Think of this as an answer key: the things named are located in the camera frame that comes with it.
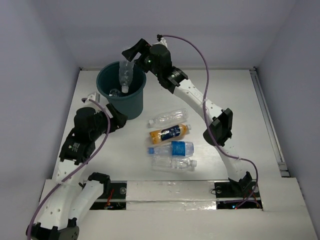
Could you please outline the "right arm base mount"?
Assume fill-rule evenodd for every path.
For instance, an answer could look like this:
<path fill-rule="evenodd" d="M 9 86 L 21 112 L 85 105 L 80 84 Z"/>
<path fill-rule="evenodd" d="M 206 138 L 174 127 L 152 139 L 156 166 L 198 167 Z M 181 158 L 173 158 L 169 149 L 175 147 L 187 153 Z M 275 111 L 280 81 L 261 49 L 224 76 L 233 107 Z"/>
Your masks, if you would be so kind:
<path fill-rule="evenodd" d="M 255 188 L 255 181 L 249 184 L 249 187 L 240 192 L 232 188 L 229 181 L 215 182 L 210 193 L 216 198 L 216 208 L 218 210 L 235 210 L 244 199 L 246 199 L 254 190 L 251 197 L 240 206 L 240 209 L 263 209 L 259 187 Z"/>

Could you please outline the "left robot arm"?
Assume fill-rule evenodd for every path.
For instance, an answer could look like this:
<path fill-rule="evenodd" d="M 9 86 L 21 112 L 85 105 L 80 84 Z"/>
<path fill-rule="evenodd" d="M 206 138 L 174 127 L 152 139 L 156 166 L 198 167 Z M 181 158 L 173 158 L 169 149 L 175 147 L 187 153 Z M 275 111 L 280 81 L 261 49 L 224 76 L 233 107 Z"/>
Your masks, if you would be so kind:
<path fill-rule="evenodd" d="M 85 106 L 76 111 L 74 127 L 58 156 L 55 187 L 39 203 L 26 229 L 29 240 L 76 240 L 79 223 L 93 203 L 111 193 L 109 175 L 93 172 L 85 183 L 80 182 L 81 176 L 109 134 L 123 128 L 128 117 L 111 103 L 105 107 L 92 103 L 96 108 Z"/>

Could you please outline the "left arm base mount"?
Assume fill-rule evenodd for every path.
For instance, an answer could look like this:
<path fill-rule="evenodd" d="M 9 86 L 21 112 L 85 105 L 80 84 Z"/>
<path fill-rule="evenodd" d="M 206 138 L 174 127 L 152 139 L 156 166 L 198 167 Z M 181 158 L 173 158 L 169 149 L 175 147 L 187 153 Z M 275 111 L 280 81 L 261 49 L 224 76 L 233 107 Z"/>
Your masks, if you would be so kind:
<path fill-rule="evenodd" d="M 82 188 L 79 196 L 91 204 L 90 210 L 126 209 L 126 181 L 111 181 L 109 175 L 94 173 L 78 185 Z"/>

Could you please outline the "crushed bottle blue label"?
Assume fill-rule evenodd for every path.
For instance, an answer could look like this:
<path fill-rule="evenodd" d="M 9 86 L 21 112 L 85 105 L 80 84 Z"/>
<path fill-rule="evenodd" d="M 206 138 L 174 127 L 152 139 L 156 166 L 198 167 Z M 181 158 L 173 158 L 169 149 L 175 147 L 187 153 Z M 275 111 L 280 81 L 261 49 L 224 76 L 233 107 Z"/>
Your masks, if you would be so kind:
<path fill-rule="evenodd" d="M 113 88 L 109 91 L 108 94 L 110 97 L 120 97 L 122 95 L 122 92 L 116 88 Z"/>

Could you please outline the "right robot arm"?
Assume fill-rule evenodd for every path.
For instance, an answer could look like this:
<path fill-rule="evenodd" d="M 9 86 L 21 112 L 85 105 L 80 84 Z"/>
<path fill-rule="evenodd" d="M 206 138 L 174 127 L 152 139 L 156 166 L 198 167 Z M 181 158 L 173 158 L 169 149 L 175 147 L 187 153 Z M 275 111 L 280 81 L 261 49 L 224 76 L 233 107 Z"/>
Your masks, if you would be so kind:
<path fill-rule="evenodd" d="M 163 88 L 187 103 L 205 121 L 207 129 L 203 138 L 219 152 L 227 170 L 231 192 L 235 196 L 243 196 L 249 189 L 252 177 L 245 170 L 231 140 L 233 112 L 208 100 L 190 78 L 172 64 L 171 53 L 162 36 L 155 44 L 149 44 L 142 38 L 133 47 L 124 50 L 122 55 L 145 73 L 153 73 Z"/>

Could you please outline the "blue label water bottle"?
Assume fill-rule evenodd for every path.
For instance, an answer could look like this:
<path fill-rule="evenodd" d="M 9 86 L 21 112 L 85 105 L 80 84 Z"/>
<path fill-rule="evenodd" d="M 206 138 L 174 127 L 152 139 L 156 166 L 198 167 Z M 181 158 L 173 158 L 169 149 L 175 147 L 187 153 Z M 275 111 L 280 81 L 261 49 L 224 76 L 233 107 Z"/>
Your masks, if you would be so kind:
<path fill-rule="evenodd" d="M 194 154 L 194 144 L 190 141 L 171 141 L 168 144 L 149 147 L 149 155 L 190 157 Z"/>

